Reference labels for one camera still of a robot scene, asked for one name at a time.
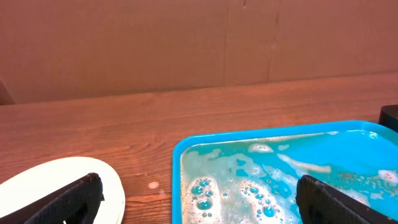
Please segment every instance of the brown cardboard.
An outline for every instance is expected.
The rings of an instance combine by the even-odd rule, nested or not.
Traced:
[[[0,105],[12,105],[12,104],[15,104],[15,102],[11,98],[3,82],[0,80]]]
[[[16,103],[398,70],[396,0],[0,1]]]
[[[17,103],[223,84],[227,0],[0,3]]]
[[[225,67],[227,85],[267,81],[278,10],[278,0],[229,1]]]
[[[281,0],[270,81],[398,70],[398,1]]]

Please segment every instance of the wood grain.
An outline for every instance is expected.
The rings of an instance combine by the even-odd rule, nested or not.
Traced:
[[[172,151],[193,134],[347,119],[397,103],[398,74],[144,93],[0,107],[0,182],[43,162],[90,156],[115,168],[124,223],[170,223]],[[159,187],[148,188],[158,181]]]

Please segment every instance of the blue tray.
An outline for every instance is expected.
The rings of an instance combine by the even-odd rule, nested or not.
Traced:
[[[172,223],[182,223],[183,218],[180,174],[183,152],[188,154],[196,151],[198,155],[205,155],[216,148],[221,149],[217,158],[236,154],[249,156],[253,164],[262,168],[260,170],[263,173],[262,178],[254,177],[244,169],[234,170],[234,175],[247,180],[255,180],[255,182],[264,181],[262,184],[269,185],[270,192],[277,194],[281,198],[280,201],[283,198],[292,200],[294,190],[288,188],[275,176],[270,178],[270,175],[281,172],[297,180],[307,172],[336,188],[341,188],[341,191],[348,195],[355,192],[351,195],[353,198],[370,205],[378,212],[398,219],[398,214],[395,213],[395,208],[398,207],[398,189],[394,185],[398,181],[395,176],[395,170],[398,170],[398,133],[366,121],[340,121],[204,134],[179,142],[173,153]],[[314,168],[320,168],[321,171],[314,171],[308,164],[313,164]],[[300,217],[297,205],[294,203],[287,212],[290,216],[296,216],[298,219]],[[269,214],[266,214],[264,210],[259,213],[257,222],[265,222],[269,218]],[[277,215],[277,212],[272,211],[271,216]]]

